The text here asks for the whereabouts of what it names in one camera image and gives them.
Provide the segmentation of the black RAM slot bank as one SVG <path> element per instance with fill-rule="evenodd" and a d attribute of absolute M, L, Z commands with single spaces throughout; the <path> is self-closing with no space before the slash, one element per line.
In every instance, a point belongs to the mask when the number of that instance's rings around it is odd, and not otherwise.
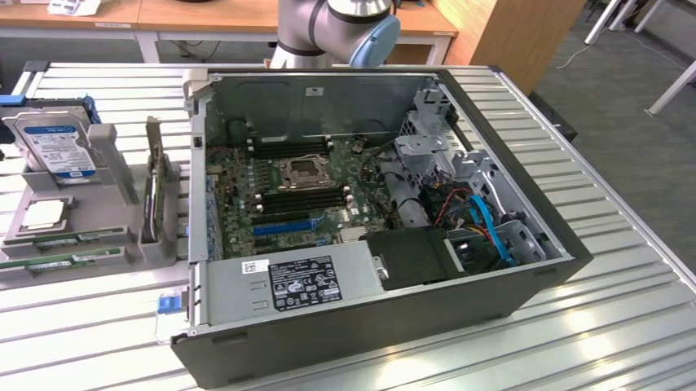
<path fill-rule="evenodd" d="M 255 159 L 276 160 L 303 157 L 306 155 L 327 156 L 334 149 L 334 143 L 328 138 L 261 142 L 257 138 L 247 139 L 247 150 Z"/>
<path fill-rule="evenodd" d="M 352 199 L 350 190 L 327 187 L 315 190 L 257 193 L 253 201 L 263 214 L 300 212 L 314 209 L 343 207 Z"/>

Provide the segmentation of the CPU socket with metal frame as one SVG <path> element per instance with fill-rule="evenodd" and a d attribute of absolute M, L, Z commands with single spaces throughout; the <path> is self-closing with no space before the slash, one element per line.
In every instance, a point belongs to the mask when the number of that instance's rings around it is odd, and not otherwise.
<path fill-rule="evenodd" d="M 328 159 L 322 155 L 304 155 L 278 162 L 282 191 L 315 190 L 335 186 L 327 169 Z"/>

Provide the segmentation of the wooden cabinet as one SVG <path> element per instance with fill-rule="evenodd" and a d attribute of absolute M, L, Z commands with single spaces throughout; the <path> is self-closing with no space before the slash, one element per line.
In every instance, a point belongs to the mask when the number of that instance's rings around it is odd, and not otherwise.
<path fill-rule="evenodd" d="M 430 2 L 458 31 L 443 63 L 493 65 L 530 93 L 586 0 Z"/>

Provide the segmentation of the graphics card with metal bracket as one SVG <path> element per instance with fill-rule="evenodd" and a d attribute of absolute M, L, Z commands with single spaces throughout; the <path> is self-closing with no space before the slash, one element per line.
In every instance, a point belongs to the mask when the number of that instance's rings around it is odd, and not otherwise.
<path fill-rule="evenodd" d="M 167 157 L 160 136 L 160 121 L 148 116 L 145 135 L 149 145 L 148 177 L 144 187 L 141 242 L 152 244 L 160 239 L 164 221 L 164 186 L 169 179 Z"/>

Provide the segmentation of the grey power supply unit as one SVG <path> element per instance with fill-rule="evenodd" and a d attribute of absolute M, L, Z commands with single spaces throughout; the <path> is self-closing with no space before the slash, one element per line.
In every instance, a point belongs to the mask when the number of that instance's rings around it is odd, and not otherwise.
<path fill-rule="evenodd" d="M 367 243 L 211 261 L 200 268 L 196 322 L 255 324 L 384 293 Z"/>

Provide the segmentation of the open black PC case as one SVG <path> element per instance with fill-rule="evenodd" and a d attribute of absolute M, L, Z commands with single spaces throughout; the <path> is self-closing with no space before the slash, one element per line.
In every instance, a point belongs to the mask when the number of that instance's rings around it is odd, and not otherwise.
<path fill-rule="evenodd" d="M 364 241 L 384 293 L 323 310 L 270 316 L 255 324 L 196 322 L 207 250 L 205 154 L 211 147 L 363 134 L 390 149 L 418 91 L 434 87 L 457 108 L 457 133 L 505 166 L 562 245 L 559 259 L 505 267 L 478 234 L 423 220 L 404 178 L 387 183 L 404 226 Z M 493 122 L 447 70 L 191 70 L 183 82 L 191 125 L 188 328 L 172 351 L 204 389 L 346 358 L 509 316 L 542 289 L 561 284 L 591 260 L 575 233 L 494 130 Z"/>

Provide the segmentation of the wooden desk with white frame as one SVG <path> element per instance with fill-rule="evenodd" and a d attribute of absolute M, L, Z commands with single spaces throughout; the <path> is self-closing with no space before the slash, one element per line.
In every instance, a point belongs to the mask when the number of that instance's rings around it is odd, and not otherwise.
<path fill-rule="evenodd" d="M 88 16 L 0 0 L 0 38 L 135 41 L 144 63 L 160 62 L 159 41 L 271 42 L 276 29 L 278 0 L 105 0 Z"/>

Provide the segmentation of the CPU with silver lid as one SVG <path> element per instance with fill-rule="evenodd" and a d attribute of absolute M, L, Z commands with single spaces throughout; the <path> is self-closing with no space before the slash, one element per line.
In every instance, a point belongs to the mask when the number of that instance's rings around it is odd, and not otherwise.
<path fill-rule="evenodd" d="M 18 219 L 17 235 L 38 235 L 62 232 L 66 229 L 66 218 L 72 207 L 69 197 L 32 200 Z"/>

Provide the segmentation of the blue plastic latch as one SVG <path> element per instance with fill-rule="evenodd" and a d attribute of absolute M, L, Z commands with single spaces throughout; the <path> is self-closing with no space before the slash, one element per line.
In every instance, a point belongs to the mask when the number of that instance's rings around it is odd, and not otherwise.
<path fill-rule="evenodd" d="M 188 290 L 176 289 L 160 294 L 156 300 L 157 314 L 176 314 L 185 311 L 188 307 Z"/>

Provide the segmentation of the blue expansion slot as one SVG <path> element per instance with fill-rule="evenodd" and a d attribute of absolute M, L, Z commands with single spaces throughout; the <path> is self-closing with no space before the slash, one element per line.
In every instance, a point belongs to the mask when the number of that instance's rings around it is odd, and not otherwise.
<path fill-rule="evenodd" d="M 314 231 L 320 220 L 314 218 L 306 221 L 282 222 L 271 225 L 255 226 L 251 230 L 252 236 L 283 235 L 296 232 Z"/>

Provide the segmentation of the white table leg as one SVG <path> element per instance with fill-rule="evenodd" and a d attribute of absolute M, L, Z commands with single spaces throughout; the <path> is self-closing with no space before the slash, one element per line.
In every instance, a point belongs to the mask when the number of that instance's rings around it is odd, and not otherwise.
<path fill-rule="evenodd" d="M 681 92 L 685 86 L 693 80 L 696 80 L 696 60 L 686 67 L 685 71 L 670 84 L 669 88 L 661 94 L 657 101 L 645 110 L 646 114 L 650 116 L 656 116 L 662 111 L 664 107 L 668 105 L 670 100 L 676 97 L 676 95 Z"/>

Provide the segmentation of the metal disk bay cage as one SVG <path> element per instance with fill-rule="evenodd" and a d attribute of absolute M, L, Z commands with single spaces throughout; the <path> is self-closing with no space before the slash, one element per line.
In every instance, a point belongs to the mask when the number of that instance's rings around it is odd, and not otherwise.
<path fill-rule="evenodd" d="M 505 267 L 559 259 L 562 245 L 514 177 L 457 133 L 457 108 L 434 87 L 416 92 L 394 140 L 394 163 L 423 220 L 483 237 Z"/>

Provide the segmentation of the hard disk with blue label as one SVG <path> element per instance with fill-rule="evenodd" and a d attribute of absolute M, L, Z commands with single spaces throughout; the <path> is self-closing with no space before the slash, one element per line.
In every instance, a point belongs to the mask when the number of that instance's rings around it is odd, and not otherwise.
<path fill-rule="evenodd" d="M 91 125 L 81 108 L 20 112 L 0 118 L 32 172 L 50 174 L 62 185 L 95 182 L 103 163 L 89 150 Z"/>

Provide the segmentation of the blue disk carrier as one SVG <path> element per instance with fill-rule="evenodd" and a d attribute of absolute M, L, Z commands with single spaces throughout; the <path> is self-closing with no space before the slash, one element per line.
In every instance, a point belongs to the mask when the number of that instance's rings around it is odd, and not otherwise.
<path fill-rule="evenodd" d="M 101 124 L 95 99 L 89 95 L 66 99 L 28 98 L 24 94 L 0 95 L 0 118 L 20 112 L 46 112 L 57 108 L 81 108 L 91 124 Z"/>

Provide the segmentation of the green motherboard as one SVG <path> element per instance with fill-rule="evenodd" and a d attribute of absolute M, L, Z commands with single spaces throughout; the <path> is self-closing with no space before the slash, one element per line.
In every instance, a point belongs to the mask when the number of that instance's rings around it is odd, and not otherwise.
<path fill-rule="evenodd" d="M 402 228 L 383 168 L 390 149 L 363 134 L 247 139 L 205 154 L 207 250 L 213 260 L 351 243 Z"/>

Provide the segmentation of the green RAM stick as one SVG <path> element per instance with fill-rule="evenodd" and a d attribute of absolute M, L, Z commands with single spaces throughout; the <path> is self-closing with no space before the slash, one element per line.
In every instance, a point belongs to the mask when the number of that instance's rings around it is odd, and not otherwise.
<path fill-rule="evenodd" d="M 68 232 L 60 234 L 50 235 L 34 235 L 20 237 L 16 239 L 4 240 L 2 244 L 5 246 L 16 245 L 16 244 L 34 244 L 34 245 L 50 245 L 54 243 L 58 244 L 74 244 L 78 242 L 92 241 L 99 239 L 100 237 L 111 234 L 124 234 L 125 229 L 123 227 L 107 228 L 96 231 L 78 231 L 78 232 Z"/>
<path fill-rule="evenodd" d="M 86 252 L 56 254 L 42 257 L 26 258 L 0 263 L 0 270 L 16 267 L 24 267 L 28 270 L 48 270 L 54 268 L 65 268 L 89 265 L 96 262 L 97 258 L 125 255 L 124 248 L 107 248 L 104 250 L 92 250 Z"/>

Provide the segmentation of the grey parts rack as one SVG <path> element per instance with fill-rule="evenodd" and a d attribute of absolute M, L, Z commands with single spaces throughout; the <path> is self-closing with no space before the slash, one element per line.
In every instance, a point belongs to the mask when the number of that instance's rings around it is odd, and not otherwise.
<path fill-rule="evenodd" d="M 58 279 L 74 270 L 80 274 L 123 271 L 136 268 L 157 268 L 169 266 L 177 258 L 177 203 L 179 203 L 179 166 L 169 161 L 169 179 L 164 186 L 164 221 L 160 239 L 152 244 L 141 242 L 144 187 L 148 177 L 148 157 L 143 169 L 132 169 L 125 163 L 123 154 L 115 146 L 116 129 L 111 124 L 93 124 L 89 127 L 86 140 L 89 150 L 103 163 L 96 170 L 95 182 L 62 186 L 45 172 L 28 170 L 21 177 L 26 181 L 17 204 L 17 210 L 9 223 L 9 229 L 0 240 L 0 263 L 56 254 L 124 248 L 125 255 L 97 258 L 89 265 L 28 270 L 24 267 L 0 270 L 0 283 L 20 284 L 32 279 Z M 17 235 L 18 219 L 22 209 L 32 200 L 69 197 L 72 207 L 66 218 L 66 229 L 50 235 L 78 231 L 96 231 L 123 227 L 124 234 L 111 234 L 96 240 L 74 244 L 16 244 L 5 246 L 6 239 L 34 235 Z"/>

